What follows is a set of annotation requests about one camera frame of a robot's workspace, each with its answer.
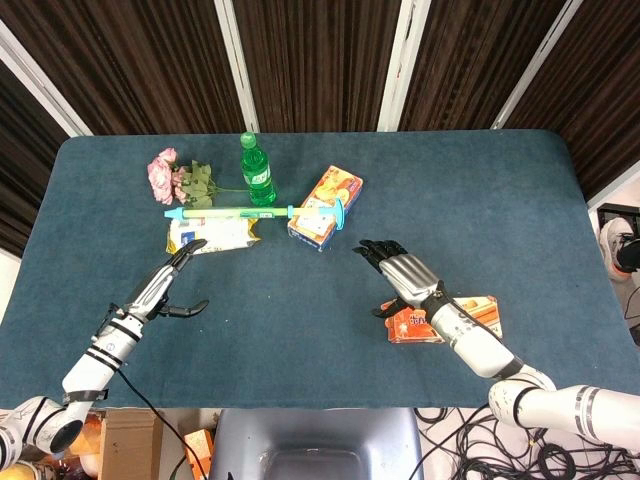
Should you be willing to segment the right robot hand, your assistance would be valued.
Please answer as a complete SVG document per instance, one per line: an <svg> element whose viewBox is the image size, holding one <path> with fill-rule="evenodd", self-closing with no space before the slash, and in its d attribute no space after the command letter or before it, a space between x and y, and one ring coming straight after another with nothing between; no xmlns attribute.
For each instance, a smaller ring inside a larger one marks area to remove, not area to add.
<svg viewBox="0 0 640 480"><path fill-rule="evenodd" d="M353 251L387 280L403 308L425 310L428 321L452 302L444 282L397 241L361 240Z"/></svg>

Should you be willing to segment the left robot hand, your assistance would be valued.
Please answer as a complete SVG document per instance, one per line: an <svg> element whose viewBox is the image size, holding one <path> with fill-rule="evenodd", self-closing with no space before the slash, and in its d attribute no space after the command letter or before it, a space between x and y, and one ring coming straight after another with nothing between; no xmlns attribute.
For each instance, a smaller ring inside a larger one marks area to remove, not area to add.
<svg viewBox="0 0 640 480"><path fill-rule="evenodd" d="M143 323L156 316L190 318L201 313L209 304L203 300L190 307L168 304L169 289L193 255L206 245L204 239L192 240L173 254L164 264L152 270L136 287L124 304L126 316L132 316Z"/></svg>

